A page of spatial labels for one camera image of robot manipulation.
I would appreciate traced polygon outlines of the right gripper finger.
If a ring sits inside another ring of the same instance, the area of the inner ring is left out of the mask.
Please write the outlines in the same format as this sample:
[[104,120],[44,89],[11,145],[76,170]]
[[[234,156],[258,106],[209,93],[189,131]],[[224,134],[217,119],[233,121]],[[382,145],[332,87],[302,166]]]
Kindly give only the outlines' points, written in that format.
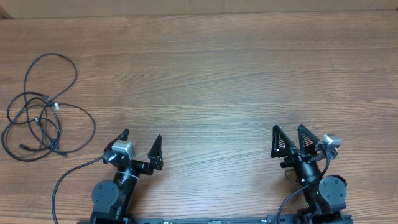
[[316,145],[320,139],[302,124],[298,126],[297,131],[300,152],[302,154],[316,154]]
[[296,153],[296,150],[297,147],[294,142],[283,132],[280,126],[275,125],[272,128],[271,158],[291,156]]

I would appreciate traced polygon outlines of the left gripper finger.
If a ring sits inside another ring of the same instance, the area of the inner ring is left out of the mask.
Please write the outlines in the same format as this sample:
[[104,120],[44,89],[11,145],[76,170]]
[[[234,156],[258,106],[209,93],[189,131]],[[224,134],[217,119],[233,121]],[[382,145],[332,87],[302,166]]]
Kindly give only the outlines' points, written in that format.
[[117,141],[117,140],[123,140],[127,141],[129,136],[129,130],[126,128],[118,137],[116,137],[114,140],[112,140],[106,147],[105,151],[112,150],[111,146]]
[[151,169],[162,170],[164,166],[161,147],[162,136],[158,135],[149,153],[147,154],[147,157],[150,159],[149,166]]

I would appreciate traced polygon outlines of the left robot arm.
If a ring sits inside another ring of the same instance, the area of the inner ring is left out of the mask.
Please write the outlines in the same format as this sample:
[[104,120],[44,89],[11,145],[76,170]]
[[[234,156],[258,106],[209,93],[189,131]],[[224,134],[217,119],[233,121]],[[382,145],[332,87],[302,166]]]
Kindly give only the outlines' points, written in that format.
[[129,130],[125,129],[104,149],[101,160],[112,164],[117,170],[113,180],[104,180],[94,186],[90,223],[133,223],[128,209],[140,175],[152,175],[155,170],[163,168],[161,135],[157,136],[147,154],[148,162],[134,159],[133,143],[128,136]]

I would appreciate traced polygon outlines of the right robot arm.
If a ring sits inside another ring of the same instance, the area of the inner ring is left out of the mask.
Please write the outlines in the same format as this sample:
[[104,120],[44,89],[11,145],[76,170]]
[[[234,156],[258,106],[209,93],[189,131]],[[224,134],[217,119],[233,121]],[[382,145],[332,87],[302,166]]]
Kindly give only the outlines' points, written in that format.
[[[297,127],[299,145],[296,146],[278,125],[272,128],[271,157],[283,158],[281,168],[292,168],[300,188],[281,204],[277,214],[268,215],[267,223],[349,224],[345,215],[347,182],[339,175],[326,176],[330,162],[338,155],[341,140],[334,134],[318,138],[304,125]],[[283,215],[287,202],[303,194],[307,206],[294,215]]]

